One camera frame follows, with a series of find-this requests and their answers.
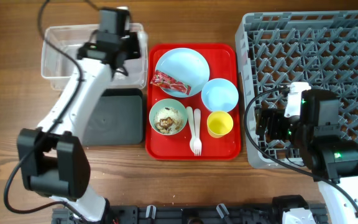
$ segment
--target green bowl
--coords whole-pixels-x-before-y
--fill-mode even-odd
[[[150,125],[159,134],[166,135],[166,136],[174,135],[174,134],[163,134],[154,125],[155,115],[157,114],[158,111],[160,111],[160,109],[166,108],[166,107],[170,107],[170,108],[177,110],[181,114],[181,117],[183,118],[183,126],[180,128],[180,130],[177,133],[175,133],[175,134],[178,134],[179,132],[181,132],[183,130],[183,128],[187,124],[187,111],[186,111],[185,106],[183,106],[183,104],[181,104],[179,101],[174,100],[174,99],[164,99],[164,100],[160,100],[160,101],[156,102],[156,104],[154,104],[154,106],[152,107],[152,109],[150,110],[150,113],[149,113]]]

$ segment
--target white plastic bin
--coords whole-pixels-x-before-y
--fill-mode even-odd
[[[99,28],[99,24],[55,26],[49,27],[45,38],[68,55],[76,58],[76,52],[85,42],[90,40],[92,31]],[[142,24],[131,24],[131,31],[142,32],[145,38],[140,40],[141,57],[126,60],[124,63],[129,75],[116,73],[110,88],[144,88],[147,82],[147,36]],[[41,58],[41,76],[49,80],[54,90],[63,90],[74,64],[49,45],[44,43]]]

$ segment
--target metal grid basket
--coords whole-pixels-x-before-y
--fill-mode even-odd
[[[341,136],[358,142],[358,11],[248,13],[236,32],[236,51],[245,106],[279,84],[308,82],[340,96]],[[284,108],[286,103],[285,97],[273,92],[259,98],[252,110]],[[244,119],[262,149],[292,165],[285,159],[289,142],[259,138],[254,113]],[[280,167],[246,141],[254,168]],[[289,159],[303,164],[298,149],[290,149]]]

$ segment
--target wooden surface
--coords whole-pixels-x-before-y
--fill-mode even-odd
[[[34,128],[58,99],[59,93],[40,76],[42,41],[35,18],[41,0],[0,0],[0,223],[50,223],[51,209],[31,214],[8,212],[2,191],[17,163],[16,137]],[[98,13],[80,1],[51,3],[44,27],[95,24]],[[99,6],[128,5],[133,19],[149,34],[149,49],[172,42],[222,42],[234,48],[234,34],[248,12],[358,9],[355,0],[304,1],[163,1],[99,2]],[[270,202],[279,195],[301,194],[322,201],[311,178],[285,169],[258,170],[247,162],[246,145],[229,162],[160,162],[151,159],[144,144],[90,147],[90,184],[112,205],[216,205]],[[16,208],[49,202],[22,186],[17,175],[10,199]]]

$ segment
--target snack wrapper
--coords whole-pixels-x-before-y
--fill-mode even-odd
[[[178,80],[170,77],[169,75],[167,75],[159,70],[155,71],[150,84],[159,86],[161,88],[167,88],[167,89],[179,91],[186,95],[189,95],[190,91],[191,91],[191,86],[186,85],[182,82],[179,82]]]

